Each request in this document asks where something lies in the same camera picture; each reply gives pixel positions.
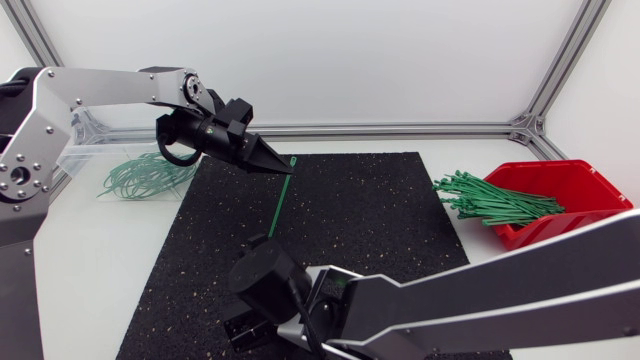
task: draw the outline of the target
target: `aluminum frame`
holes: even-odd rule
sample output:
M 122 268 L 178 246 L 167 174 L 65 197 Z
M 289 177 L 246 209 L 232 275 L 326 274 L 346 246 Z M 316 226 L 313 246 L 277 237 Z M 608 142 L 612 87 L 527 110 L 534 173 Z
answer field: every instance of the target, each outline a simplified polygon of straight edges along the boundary
M 567 159 L 545 131 L 546 115 L 593 36 L 611 0 L 584 0 L 572 26 L 529 106 L 505 122 L 417 123 L 383 125 L 270 125 L 249 127 L 271 141 L 377 139 L 508 139 L 541 160 Z M 40 66 L 62 66 L 62 60 L 29 0 L 2 0 L 2 5 Z M 56 183 L 64 183 L 54 178 Z

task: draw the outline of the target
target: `red plastic bin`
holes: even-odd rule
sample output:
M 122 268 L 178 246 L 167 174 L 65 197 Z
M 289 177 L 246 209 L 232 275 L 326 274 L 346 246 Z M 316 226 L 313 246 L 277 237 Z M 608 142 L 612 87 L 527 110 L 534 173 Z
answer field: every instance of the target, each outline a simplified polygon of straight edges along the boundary
M 485 180 L 493 185 L 555 197 L 564 214 L 539 218 L 527 226 L 497 225 L 494 231 L 507 250 L 513 250 L 577 229 L 633 204 L 591 165 L 582 160 L 506 163 Z

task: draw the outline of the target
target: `green cable tie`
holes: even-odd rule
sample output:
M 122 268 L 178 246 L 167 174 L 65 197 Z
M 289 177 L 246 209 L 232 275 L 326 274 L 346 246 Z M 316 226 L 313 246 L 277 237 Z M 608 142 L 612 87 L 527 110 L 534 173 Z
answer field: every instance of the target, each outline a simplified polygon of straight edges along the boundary
M 291 157 L 289 160 L 289 164 L 291 167 L 296 165 L 296 160 L 298 160 L 295 156 Z M 269 238 L 273 236 L 273 233 L 276 230 L 276 224 L 278 223 L 278 216 L 280 216 L 280 209 L 282 208 L 282 203 L 284 202 L 284 196 L 287 193 L 287 188 L 289 187 L 289 180 L 291 179 L 291 174 L 288 174 L 284 179 L 284 185 L 282 186 L 282 192 L 280 193 L 280 201 L 278 201 L 278 207 L 276 207 L 276 213 L 273 215 L 273 221 L 271 222 L 271 230 L 269 230 Z

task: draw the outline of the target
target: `cable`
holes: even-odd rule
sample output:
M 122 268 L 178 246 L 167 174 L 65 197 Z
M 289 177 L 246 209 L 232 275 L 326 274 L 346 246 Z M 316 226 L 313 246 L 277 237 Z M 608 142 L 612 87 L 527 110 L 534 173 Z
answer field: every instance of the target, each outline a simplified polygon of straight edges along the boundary
M 304 330 L 307 333 L 307 342 L 309 343 L 311 352 L 316 354 L 320 360 L 326 359 L 327 354 L 322 348 L 322 344 L 318 340 L 318 335 L 316 334 L 316 331 L 311 324 L 311 318 L 309 316 L 309 313 L 307 312 L 307 309 L 304 308 L 302 296 L 300 295 L 295 282 L 291 278 L 289 278 L 287 280 L 287 285 L 289 286 L 289 290 L 291 290 L 293 302 L 296 304 L 298 312 L 300 312 L 300 317 L 302 317 L 302 323 L 304 324 Z
M 27 80 L 12 80 L 0 84 L 0 96 L 16 96 L 27 87 Z
M 197 168 L 176 167 L 160 153 L 143 154 L 111 170 L 103 182 L 107 190 L 98 197 L 113 193 L 127 200 L 142 200 L 191 179 Z
M 158 149 L 160 149 L 160 153 L 162 154 L 162 156 L 164 156 L 165 159 L 167 159 L 168 162 L 176 166 L 187 167 L 195 164 L 196 161 L 200 159 L 200 155 L 202 155 L 202 151 L 200 150 L 196 150 L 193 155 L 189 156 L 186 159 L 180 159 L 179 157 L 176 157 L 169 150 L 167 150 L 168 139 L 169 136 L 167 134 L 160 134 L 160 136 L 158 136 Z

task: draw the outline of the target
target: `black cable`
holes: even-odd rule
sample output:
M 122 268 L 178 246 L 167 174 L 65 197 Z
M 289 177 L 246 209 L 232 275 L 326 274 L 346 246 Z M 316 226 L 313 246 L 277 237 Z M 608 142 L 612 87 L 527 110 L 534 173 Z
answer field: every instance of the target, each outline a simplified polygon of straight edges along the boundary
M 186 167 L 195 164 L 196 161 L 200 159 L 200 155 L 202 155 L 202 151 L 200 150 L 196 150 L 193 155 L 189 156 L 186 159 L 180 159 L 179 157 L 176 157 L 171 152 L 169 152 L 169 150 L 167 150 L 168 138 L 169 136 L 167 134 L 160 134 L 160 136 L 158 136 L 158 149 L 160 149 L 160 153 L 162 154 L 162 156 L 164 156 L 165 159 L 167 159 L 168 162 L 176 166 Z
M 287 281 L 287 285 L 289 285 L 289 290 L 291 290 L 291 295 L 293 296 L 293 302 L 298 308 L 300 317 L 302 317 L 302 323 L 304 324 L 304 330 L 307 333 L 307 341 L 309 343 L 309 347 L 311 348 L 311 352 L 316 354 L 321 360 L 326 359 L 327 354 L 322 348 L 322 344 L 318 340 L 318 335 L 316 334 L 316 331 L 311 324 L 311 318 L 309 317 L 307 309 L 304 308 L 304 302 L 302 301 L 302 296 L 300 295 L 296 284 L 291 278 L 289 278 L 289 280 Z
M 27 88 L 27 80 L 12 80 L 0 84 L 0 96 L 16 96 Z

